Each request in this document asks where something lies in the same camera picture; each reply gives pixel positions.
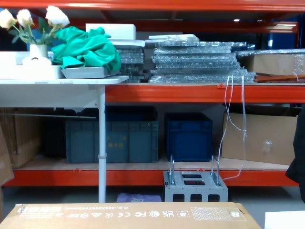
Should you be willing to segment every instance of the white paper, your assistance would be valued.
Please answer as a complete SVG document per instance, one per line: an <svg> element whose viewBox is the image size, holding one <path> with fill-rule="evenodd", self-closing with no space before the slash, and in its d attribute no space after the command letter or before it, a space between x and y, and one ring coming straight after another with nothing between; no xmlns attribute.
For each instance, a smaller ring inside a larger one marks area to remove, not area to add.
<svg viewBox="0 0 305 229"><path fill-rule="evenodd" d="M304 229L305 211L266 212L265 229Z"/></svg>

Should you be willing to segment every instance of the orange shelf beam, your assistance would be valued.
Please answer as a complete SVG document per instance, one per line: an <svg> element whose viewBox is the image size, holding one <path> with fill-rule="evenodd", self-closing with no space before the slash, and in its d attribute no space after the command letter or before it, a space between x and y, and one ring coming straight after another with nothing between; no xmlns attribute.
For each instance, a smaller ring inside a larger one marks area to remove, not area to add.
<svg viewBox="0 0 305 229"><path fill-rule="evenodd" d="M268 11L304 12L304 0L0 0L2 8L61 8L103 10L168 10L168 11Z"/></svg>
<svg viewBox="0 0 305 229"><path fill-rule="evenodd" d="M229 101L231 88L227 91ZM241 86L234 86L232 103L241 103ZM107 102L223 103L225 86L114 85L106 86ZM246 103L305 103L305 86L246 86Z"/></svg>
<svg viewBox="0 0 305 229"><path fill-rule="evenodd" d="M238 171L221 171L222 178L236 176ZM92 170L15 170L7 187L98 186L98 171ZM225 180L227 186L278 187L298 186L285 171L242 171L237 178ZM110 170L108 186L163 186L161 170Z"/></svg>

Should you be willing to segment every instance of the wire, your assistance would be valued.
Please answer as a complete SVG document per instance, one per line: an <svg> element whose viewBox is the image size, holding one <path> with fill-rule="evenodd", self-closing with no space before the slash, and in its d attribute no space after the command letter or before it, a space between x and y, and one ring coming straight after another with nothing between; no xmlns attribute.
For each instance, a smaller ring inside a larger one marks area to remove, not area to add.
<svg viewBox="0 0 305 229"><path fill-rule="evenodd" d="M297 76L297 74L296 74L295 72L293 72L293 73L294 73L294 75L295 75L297 81L305 82L305 80L299 80L299 77Z"/></svg>
<svg viewBox="0 0 305 229"><path fill-rule="evenodd" d="M245 161L245 158L246 158L246 148L245 148L245 141L246 141L246 137L247 137L247 134L246 134L246 131L247 131L247 122L246 122L246 113L245 113L245 101L244 101L244 76L242 75L242 104L243 104L243 129L241 128L238 128L231 120L231 117L230 117L230 105L231 105L231 101L232 101L232 96L233 96L233 90L234 90L234 82L233 82L233 75L231 75L231 83L232 83L232 86L231 86L231 95L230 95L230 100L229 100L229 105L227 106L227 103L226 103L226 95L227 95L227 88L228 88L228 85L229 85L229 80L230 80L230 76L228 76L227 78L227 84L226 84L226 88L225 88L225 93L224 93L224 104L225 104L225 108L226 108L226 111L227 111L227 120L226 120L226 124L225 124L225 128L224 128L224 133L223 133L223 137L221 139L221 142L219 144L219 150L218 150L218 160L220 159L220 151L221 151L221 147L222 147L222 143L224 141L224 136L225 136L225 133L226 133L226 130L227 130L227 126L228 126L228 121L230 120L231 124L238 130L241 130L243 132L243 152L244 152L244 159L243 159L243 163L238 171L238 174L236 176L233 176L233 177L226 177L226 178L223 178L223 180L227 180L227 179L232 179L232 178L236 178L236 177L239 177L241 172L242 172L242 169L244 167L244 161Z"/></svg>

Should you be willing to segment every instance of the purple bag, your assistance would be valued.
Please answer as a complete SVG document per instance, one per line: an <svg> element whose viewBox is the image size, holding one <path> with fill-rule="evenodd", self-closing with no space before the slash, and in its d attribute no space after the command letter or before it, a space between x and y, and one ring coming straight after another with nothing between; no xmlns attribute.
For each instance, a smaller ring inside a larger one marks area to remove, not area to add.
<svg viewBox="0 0 305 229"><path fill-rule="evenodd" d="M117 203L129 202L161 202L161 197L158 195L140 195L120 193L116 200Z"/></svg>

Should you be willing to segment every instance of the bubble wrap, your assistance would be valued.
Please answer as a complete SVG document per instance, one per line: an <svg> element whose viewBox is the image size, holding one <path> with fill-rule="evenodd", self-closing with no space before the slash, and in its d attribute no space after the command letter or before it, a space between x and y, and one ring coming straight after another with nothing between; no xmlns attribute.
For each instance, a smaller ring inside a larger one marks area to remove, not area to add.
<svg viewBox="0 0 305 229"><path fill-rule="evenodd" d="M295 55L293 73L295 75L305 75L304 64L305 64L305 55L304 54Z"/></svg>
<svg viewBox="0 0 305 229"><path fill-rule="evenodd" d="M236 59L234 60L207 60L203 62L165 62L156 63L156 69L237 69L240 64Z"/></svg>
<svg viewBox="0 0 305 229"><path fill-rule="evenodd" d="M152 56L153 63L166 62L204 62L209 60L231 60L236 61L235 53L216 54L189 54L189 55L155 55Z"/></svg>
<svg viewBox="0 0 305 229"><path fill-rule="evenodd" d="M305 49L249 50L236 52L237 57L258 54L305 54Z"/></svg>
<svg viewBox="0 0 305 229"><path fill-rule="evenodd" d="M153 50L153 54L202 54L202 53L231 53L231 46L215 47L160 47Z"/></svg>
<svg viewBox="0 0 305 229"><path fill-rule="evenodd" d="M226 83L228 77L233 76L234 83L242 83L242 75L244 76L244 83L254 83L255 73L248 73L247 71L233 71L222 74L160 74L153 75L149 79L149 83Z"/></svg>
<svg viewBox="0 0 305 229"><path fill-rule="evenodd" d="M121 57L122 64L129 64L129 63L142 63L144 64L145 59L144 58L123 58Z"/></svg>
<svg viewBox="0 0 305 229"><path fill-rule="evenodd" d="M150 70L151 74L203 74L203 73L228 73L235 70L235 68L197 68L197 69L153 69Z"/></svg>
<svg viewBox="0 0 305 229"><path fill-rule="evenodd" d="M158 47L164 46L196 46L196 47L219 47L219 46L229 46L229 47L246 47L247 44L245 42L190 42L190 41L174 41L174 40L166 40L163 42L157 43Z"/></svg>
<svg viewBox="0 0 305 229"><path fill-rule="evenodd" d="M143 73L143 64L122 64L120 72L125 74Z"/></svg>

